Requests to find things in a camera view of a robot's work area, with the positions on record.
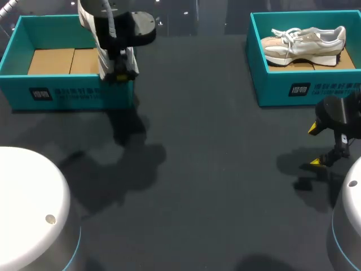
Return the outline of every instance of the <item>logo on box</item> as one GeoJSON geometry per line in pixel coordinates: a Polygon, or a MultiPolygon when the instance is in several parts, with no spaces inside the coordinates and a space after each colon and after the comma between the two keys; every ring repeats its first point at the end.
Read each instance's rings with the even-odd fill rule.
{"type": "Polygon", "coordinates": [[[297,97],[297,96],[306,96],[309,92],[311,83],[295,83],[292,84],[291,89],[289,90],[288,96],[297,97]]]}
{"type": "Polygon", "coordinates": [[[52,100],[48,88],[29,88],[34,100],[52,100]]]}

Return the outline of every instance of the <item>black table surface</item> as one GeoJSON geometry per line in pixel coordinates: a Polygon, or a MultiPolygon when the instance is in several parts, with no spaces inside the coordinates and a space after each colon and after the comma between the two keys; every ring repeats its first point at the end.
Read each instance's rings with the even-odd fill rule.
{"type": "Polygon", "coordinates": [[[133,111],[13,113],[0,97],[0,144],[64,173],[89,270],[332,270],[332,206],[361,145],[328,171],[308,168],[333,133],[307,134],[312,107],[259,108],[244,46],[139,48],[133,111]]]}

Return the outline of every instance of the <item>white sneaker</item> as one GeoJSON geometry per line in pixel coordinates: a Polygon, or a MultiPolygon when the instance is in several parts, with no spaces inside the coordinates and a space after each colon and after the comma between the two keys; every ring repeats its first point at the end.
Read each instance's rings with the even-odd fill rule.
{"type": "Polygon", "coordinates": [[[318,65],[336,66],[346,43],[346,29],[322,30],[315,27],[287,31],[272,29],[275,37],[261,40],[266,59],[273,65],[287,66],[296,59],[318,65]]]}

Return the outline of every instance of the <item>shoelace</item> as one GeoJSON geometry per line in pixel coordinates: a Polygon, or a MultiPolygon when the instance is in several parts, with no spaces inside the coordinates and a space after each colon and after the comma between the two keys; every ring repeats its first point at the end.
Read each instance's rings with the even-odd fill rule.
{"type": "Polygon", "coordinates": [[[286,58],[288,57],[288,53],[289,53],[291,44],[294,43],[294,41],[301,40],[300,37],[297,37],[297,35],[299,34],[299,31],[301,31],[299,28],[291,28],[291,29],[288,29],[287,31],[279,31],[276,29],[272,29],[272,33],[276,37],[281,38],[281,40],[284,44],[286,44],[286,43],[288,44],[288,51],[287,51],[286,58]]]}

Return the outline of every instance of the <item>open shoe box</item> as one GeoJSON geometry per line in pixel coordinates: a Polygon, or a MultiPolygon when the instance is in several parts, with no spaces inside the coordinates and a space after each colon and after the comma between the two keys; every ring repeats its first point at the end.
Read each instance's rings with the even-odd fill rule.
{"type": "Polygon", "coordinates": [[[131,108],[133,82],[109,85],[98,72],[78,15],[22,16],[0,63],[0,88],[13,110],[131,108]]]}
{"type": "Polygon", "coordinates": [[[317,104],[327,95],[344,97],[361,85],[361,13],[346,11],[299,11],[252,13],[246,42],[246,55],[260,106],[317,104]],[[261,39],[271,29],[288,30],[346,28],[346,49],[336,67],[290,64],[287,68],[269,67],[261,39]]]}

